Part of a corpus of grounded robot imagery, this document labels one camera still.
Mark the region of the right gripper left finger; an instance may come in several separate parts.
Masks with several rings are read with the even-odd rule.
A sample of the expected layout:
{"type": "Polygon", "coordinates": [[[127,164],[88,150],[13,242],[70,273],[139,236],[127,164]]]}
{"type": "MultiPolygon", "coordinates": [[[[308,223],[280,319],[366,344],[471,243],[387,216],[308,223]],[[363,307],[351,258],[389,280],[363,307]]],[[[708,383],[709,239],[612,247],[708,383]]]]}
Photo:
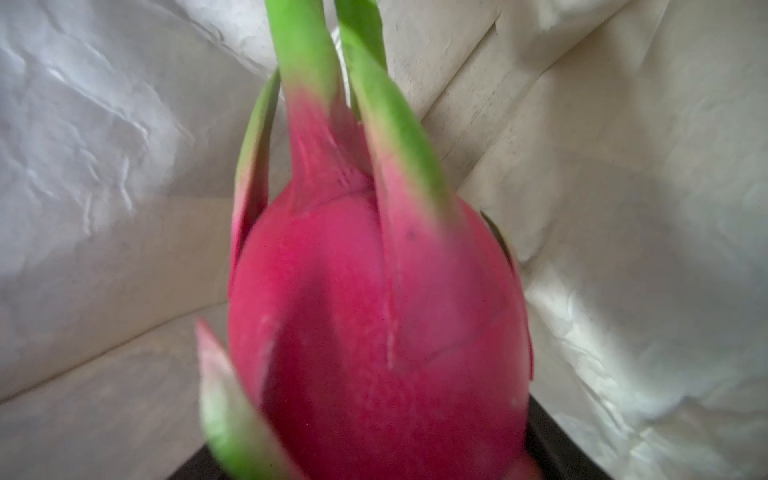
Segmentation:
{"type": "Polygon", "coordinates": [[[168,480],[230,480],[207,445],[203,445],[179,466],[168,480]]]}

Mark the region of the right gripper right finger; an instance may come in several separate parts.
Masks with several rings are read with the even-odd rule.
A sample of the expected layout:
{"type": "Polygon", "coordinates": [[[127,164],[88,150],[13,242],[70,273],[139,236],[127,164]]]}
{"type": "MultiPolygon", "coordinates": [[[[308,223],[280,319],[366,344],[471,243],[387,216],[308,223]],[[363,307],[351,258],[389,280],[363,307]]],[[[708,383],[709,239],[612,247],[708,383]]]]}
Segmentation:
{"type": "Polygon", "coordinates": [[[525,445],[545,479],[611,480],[533,396],[529,400],[525,445]]]}

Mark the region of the pink dragon fruit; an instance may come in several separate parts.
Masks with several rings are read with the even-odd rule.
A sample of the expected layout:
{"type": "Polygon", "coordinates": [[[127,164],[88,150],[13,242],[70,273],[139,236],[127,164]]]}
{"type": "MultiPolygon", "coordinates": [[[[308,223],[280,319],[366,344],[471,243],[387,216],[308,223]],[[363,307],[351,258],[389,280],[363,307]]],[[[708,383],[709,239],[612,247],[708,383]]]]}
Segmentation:
{"type": "Polygon", "coordinates": [[[538,479],[519,269],[387,71],[373,1],[266,5],[278,62],[235,178],[228,341],[196,328],[233,479],[538,479]]]}

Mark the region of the cream canvas grocery bag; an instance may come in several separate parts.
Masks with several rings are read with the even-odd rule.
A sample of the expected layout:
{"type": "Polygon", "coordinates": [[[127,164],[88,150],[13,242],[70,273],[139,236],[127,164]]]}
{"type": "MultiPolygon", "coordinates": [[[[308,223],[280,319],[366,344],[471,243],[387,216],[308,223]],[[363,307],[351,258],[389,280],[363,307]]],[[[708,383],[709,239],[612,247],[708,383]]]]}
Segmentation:
{"type": "MultiPolygon", "coordinates": [[[[539,404],[616,479],[767,475],[767,5],[384,1],[388,66],[515,249],[539,404]]],[[[202,444],[260,1],[1,5],[1,475],[202,444]]]]}

